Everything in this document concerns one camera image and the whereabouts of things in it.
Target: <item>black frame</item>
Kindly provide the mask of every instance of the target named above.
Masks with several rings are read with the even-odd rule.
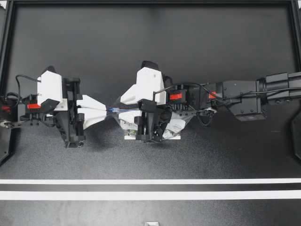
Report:
[[[16,9],[19,5],[177,5],[177,6],[193,6],[193,5],[284,5],[290,11],[291,29],[293,33],[294,54],[296,59],[296,70],[301,71],[301,19],[299,15],[297,0],[8,0],[1,34],[0,44],[0,95],[6,92],[6,84],[8,79],[9,54],[11,50],[11,41],[14,32],[16,19]],[[17,133],[16,129],[8,130],[10,133],[10,145],[7,150],[6,159],[13,154],[14,137]]]

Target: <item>black backdrop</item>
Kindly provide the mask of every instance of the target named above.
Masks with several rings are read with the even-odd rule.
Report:
[[[14,76],[38,77],[49,65],[80,77],[83,94],[109,105],[132,84],[143,60],[175,82],[255,80],[295,72],[289,13],[284,7],[20,7],[7,90]],[[21,94],[36,92],[22,80]],[[230,113],[210,128],[196,119],[180,141],[148,145],[123,140],[114,120],[86,130],[81,149],[65,149],[54,128],[22,129],[1,178],[167,179],[299,177],[289,121],[299,103],[268,108],[266,121]]]

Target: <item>white line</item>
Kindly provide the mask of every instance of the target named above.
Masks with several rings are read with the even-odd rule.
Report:
[[[0,192],[0,200],[249,200],[301,199],[301,190],[236,192]]]
[[[287,184],[301,183],[301,178],[260,179],[167,179],[167,180],[19,180],[0,179],[0,184],[43,185],[206,185],[206,184]]]

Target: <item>red label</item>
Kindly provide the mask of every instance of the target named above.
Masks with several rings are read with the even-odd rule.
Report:
[[[29,105],[27,105],[27,108],[28,109],[38,109],[38,108],[41,108],[41,106],[38,104],[29,104]]]
[[[212,94],[209,93],[209,99],[214,99],[214,98],[215,98],[215,96],[213,96]]]
[[[182,93],[178,93],[178,94],[171,94],[169,96],[170,100],[177,100],[177,99],[181,99],[182,98]]]
[[[10,107],[8,106],[2,106],[1,109],[5,112],[9,112],[10,111]]]

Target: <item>black cable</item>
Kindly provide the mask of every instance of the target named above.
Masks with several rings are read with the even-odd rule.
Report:
[[[209,120],[208,120],[208,122],[204,122],[203,120],[202,120],[202,117],[201,117],[201,112],[198,112],[197,113],[197,119],[198,119],[198,121],[199,121],[199,123],[202,125],[202,126],[209,126],[210,125],[210,123],[212,122],[212,115],[210,115],[210,116],[208,116],[209,117]]]
[[[27,76],[27,75],[23,75],[23,74],[17,75],[17,76],[16,76],[16,81],[17,81],[17,84],[18,84],[18,96],[17,96],[17,102],[16,102],[15,105],[12,106],[11,108],[17,107],[18,104],[20,103],[20,98],[21,98],[21,96],[20,96],[20,89],[21,89],[21,88],[20,88],[20,82],[19,82],[19,80],[18,80],[18,77],[26,78],[26,79],[31,80],[31,81],[41,82],[40,80],[33,79],[33,78],[31,78],[31,77],[29,77],[29,76]]]
[[[175,83],[175,84],[173,84],[173,85],[171,85],[171,86],[168,86],[168,87],[166,87],[166,88],[164,88],[164,89],[162,89],[162,90],[159,90],[159,91],[157,91],[157,92],[154,92],[154,93],[153,93],[153,100],[155,100],[156,94],[162,93],[162,92],[164,92],[164,91],[166,91],[166,90],[168,90],[168,89],[170,89],[170,88],[172,88],[172,87],[179,86],[179,85],[195,85],[195,86],[200,86],[200,87],[202,86],[202,84],[198,84],[198,83],[194,83],[194,82],[181,82],[181,83]]]
[[[281,93],[281,92],[286,92],[286,91],[290,91],[290,90],[301,90],[301,87],[290,87],[290,88],[283,88],[283,89],[275,89],[275,90],[267,90],[267,91],[250,91],[250,92],[246,92],[246,93],[242,93],[242,94],[239,94],[237,96],[234,96],[234,97],[227,97],[227,98],[224,98],[224,97],[220,97],[218,95],[216,95],[215,93],[211,92],[210,90],[208,90],[205,85],[208,85],[207,84],[198,84],[198,83],[194,83],[194,82],[182,82],[182,83],[176,83],[172,86],[169,86],[169,87],[166,87],[160,91],[157,91],[157,92],[154,92],[153,94],[153,99],[155,99],[155,95],[158,94],[158,93],[161,93],[163,91],[166,91],[174,86],[178,86],[178,85],[196,85],[196,86],[200,86],[203,90],[205,90],[207,93],[211,94],[213,97],[217,98],[217,99],[220,99],[220,100],[231,100],[231,99],[238,99],[238,98],[241,98],[241,97],[244,97],[244,96],[248,96],[248,95],[254,95],[254,94],[264,94],[264,93],[272,93],[271,95],[269,96],[272,96],[272,95],[275,95],[275,94],[278,94],[278,93]]]

